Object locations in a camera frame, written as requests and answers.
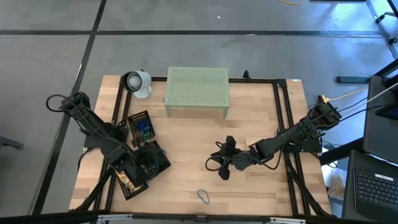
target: yellow cable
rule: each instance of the yellow cable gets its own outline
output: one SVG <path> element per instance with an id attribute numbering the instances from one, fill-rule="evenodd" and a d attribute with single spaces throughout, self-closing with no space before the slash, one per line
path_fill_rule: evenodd
<path id="1" fill-rule="evenodd" d="M 279 0 L 279 1 L 281 1 L 281 2 L 283 2 L 283 3 L 285 3 L 285 4 L 298 5 L 298 4 L 303 3 L 305 0 L 301 0 L 300 2 L 288 2 L 288 1 L 284 1 L 284 0 Z"/>

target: rubber band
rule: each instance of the rubber band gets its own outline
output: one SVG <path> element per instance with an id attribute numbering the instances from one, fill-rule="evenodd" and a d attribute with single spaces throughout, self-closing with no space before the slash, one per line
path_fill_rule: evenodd
<path id="1" fill-rule="evenodd" d="M 205 195 L 206 195 L 206 197 L 207 197 L 207 201 L 206 201 L 202 196 L 200 196 L 200 194 L 199 194 L 200 192 L 205 193 Z M 203 203 L 205 203 L 205 204 L 210 203 L 209 195 L 207 194 L 206 190 L 199 189 L 199 190 L 197 191 L 197 195 L 198 195 L 198 197 L 201 199 L 201 201 L 202 201 Z"/>

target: concrete floor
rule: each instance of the concrete floor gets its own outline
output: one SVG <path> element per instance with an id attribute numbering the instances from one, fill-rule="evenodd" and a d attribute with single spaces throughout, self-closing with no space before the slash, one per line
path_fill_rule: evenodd
<path id="1" fill-rule="evenodd" d="M 378 14 L 390 11 L 384 2 L 373 4 Z M 91 30 L 99 5 L 100 0 L 2 0 L 0 30 Z M 396 27 L 393 19 L 383 21 L 389 32 Z M 99 29 L 379 30 L 364 2 L 309 0 L 299 6 L 277 0 L 113 0 L 106 3 Z M 47 111 L 45 99 L 69 94 L 87 40 L 87 35 L 0 35 L 0 136 L 25 142 L 23 151 L 0 151 L 0 217 L 29 213 L 61 119 Z M 302 79 L 310 105 L 319 94 L 334 98 L 366 88 L 338 85 L 337 75 L 371 76 L 393 59 L 384 39 L 373 36 L 97 35 L 81 91 L 95 105 L 103 75 L 144 69 L 165 76 L 168 66 L 226 67 L 230 77 L 241 77 L 247 69 L 253 78 Z M 333 105 L 343 108 L 365 96 L 362 92 Z M 362 136 L 363 121 L 364 114 L 351 118 L 324 139 L 350 142 Z M 83 140 L 72 121 L 43 212 L 68 210 Z"/>

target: wooden tabletop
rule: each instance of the wooden tabletop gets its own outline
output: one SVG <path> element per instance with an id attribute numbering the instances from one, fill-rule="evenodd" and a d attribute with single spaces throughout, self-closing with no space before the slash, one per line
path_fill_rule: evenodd
<path id="1" fill-rule="evenodd" d="M 120 76 L 105 75 L 99 91 L 95 113 L 110 122 Z M 287 80 L 294 122 L 307 114 L 302 83 Z M 156 140 L 167 151 L 171 167 L 148 182 L 149 189 L 126 201 L 119 185 L 115 187 L 112 212 L 181 213 L 212 215 L 292 215 L 284 160 L 277 170 L 251 166 L 243 172 L 230 167 L 229 180 L 222 180 L 217 172 L 205 169 L 209 155 L 218 151 L 215 141 L 225 142 L 232 135 L 237 147 L 276 135 L 279 127 L 271 84 L 230 83 L 230 108 L 223 120 L 220 109 L 173 108 L 171 117 L 165 110 L 166 82 L 152 82 L 149 98 L 132 97 L 129 115 L 149 112 L 156 132 Z M 123 113 L 126 91 L 123 93 L 119 120 Z M 284 122 L 288 127 L 284 110 Z M 131 134 L 127 143 L 131 146 Z M 309 153 L 301 153 L 305 183 L 315 200 L 331 212 L 319 160 Z M 278 155 L 267 164 L 275 166 Z M 98 182 L 103 156 L 95 149 L 82 160 L 70 208 L 79 206 Z M 100 208 L 104 208 L 108 186 L 104 188 Z M 197 190 L 208 192 L 210 203 L 203 203 Z M 303 213 L 299 188 L 295 187 L 298 209 Z"/>

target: laptop keyboard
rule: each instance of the laptop keyboard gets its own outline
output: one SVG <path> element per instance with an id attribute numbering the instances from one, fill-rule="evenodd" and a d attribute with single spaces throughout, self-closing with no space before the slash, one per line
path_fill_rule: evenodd
<path id="1" fill-rule="evenodd" d="M 355 172 L 356 198 L 398 210 L 398 182 Z"/>

